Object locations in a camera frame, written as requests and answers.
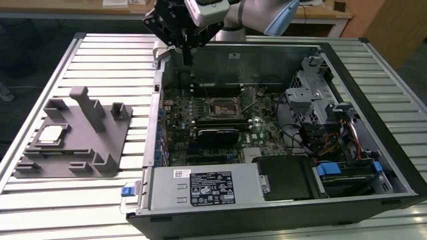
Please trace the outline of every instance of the black plastic frame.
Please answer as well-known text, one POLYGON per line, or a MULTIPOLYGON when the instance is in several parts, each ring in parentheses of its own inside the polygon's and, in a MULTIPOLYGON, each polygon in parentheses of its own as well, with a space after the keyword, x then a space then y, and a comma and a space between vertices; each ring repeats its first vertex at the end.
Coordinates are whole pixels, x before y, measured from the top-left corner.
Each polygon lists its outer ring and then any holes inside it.
POLYGON ((427 199, 427 183, 327 42, 215 42, 215 44, 319 46, 319 51, 326 54, 361 113, 367 118, 386 151, 418 195, 247 209, 199 212, 189 210, 189 212, 171 212, 170 214, 137 215, 137 213, 129 213, 127 221, 150 239, 179 239, 353 224, 389 210, 413 206, 427 199))

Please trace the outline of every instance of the desk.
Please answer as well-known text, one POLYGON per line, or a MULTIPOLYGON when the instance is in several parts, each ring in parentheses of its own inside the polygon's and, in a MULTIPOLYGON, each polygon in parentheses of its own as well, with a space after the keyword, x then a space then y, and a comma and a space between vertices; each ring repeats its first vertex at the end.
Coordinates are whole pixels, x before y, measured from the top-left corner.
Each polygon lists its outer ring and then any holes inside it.
MULTIPOLYGON (((154 5, 155 0, 127 8, 103 8, 103 0, 0 0, 0 18, 142 20, 154 5)), ((334 0, 326 0, 325 6, 306 7, 306 13, 301 7, 293 23, 334 25, 329 37, 339 38, 353 17, 351 12, 334 10, 334 0)))

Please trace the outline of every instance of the power supply label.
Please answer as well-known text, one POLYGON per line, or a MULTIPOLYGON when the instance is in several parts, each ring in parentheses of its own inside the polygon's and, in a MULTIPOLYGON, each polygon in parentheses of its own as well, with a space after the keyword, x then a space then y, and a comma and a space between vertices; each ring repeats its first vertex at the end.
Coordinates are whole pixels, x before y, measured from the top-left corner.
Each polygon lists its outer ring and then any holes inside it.
POLYGON ((191 173, 190 191, 194 207, 235 204, 233 172, 191 173))

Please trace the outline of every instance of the green circuit board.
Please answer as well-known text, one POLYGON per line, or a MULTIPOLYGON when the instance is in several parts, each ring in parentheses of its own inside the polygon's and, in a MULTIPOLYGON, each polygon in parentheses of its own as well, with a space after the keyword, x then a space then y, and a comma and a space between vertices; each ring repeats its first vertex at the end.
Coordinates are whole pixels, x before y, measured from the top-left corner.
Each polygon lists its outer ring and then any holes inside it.
POLYGON ((227 156, 227 163, 245 163, 243 148, 253 147, 261 148, 263 156, 287 155, 290 151, 274 116, 279 96, 281 94, 269 92, 267 88, 261 86, 245 86, 235 97, 194 97, 190 90, 166 89, 170 166, 194 165, 189 158, 198 156, 227 156), (233 145, 198 147, 193 121, 219 118, 251 121, 250 131, 239 132, 238 141, 233 145))

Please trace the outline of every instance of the aluminum table surface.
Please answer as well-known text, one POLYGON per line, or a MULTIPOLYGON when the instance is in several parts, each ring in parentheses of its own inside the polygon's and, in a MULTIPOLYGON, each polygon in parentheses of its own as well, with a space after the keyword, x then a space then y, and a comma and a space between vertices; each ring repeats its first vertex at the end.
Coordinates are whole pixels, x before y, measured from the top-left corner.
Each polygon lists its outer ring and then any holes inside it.
MULTIPOLYGON (((146 34, 87 34, 72 40, 11 149, 0 163, 0 240, 143 240, 121 208, 121 188, 142 177, 158 38, 146 34), (23 150, 42 126, 46 100, 87 86, 102 104, 134 108, 121 172, 111 178, 18 179, 11 176, 23 150)), ((249 41, 329 42, 421 174, 427 179, 427 109, 369 43, 354 38, 249 37, 249 41)), ((342 86, 337 86, 347 99, 342 86)), ((127 200, 131 208, 137 198, 127 200)), ((322 226, 198 239, 427 239, 427 206, 382 213, 358 224, 322 226)))

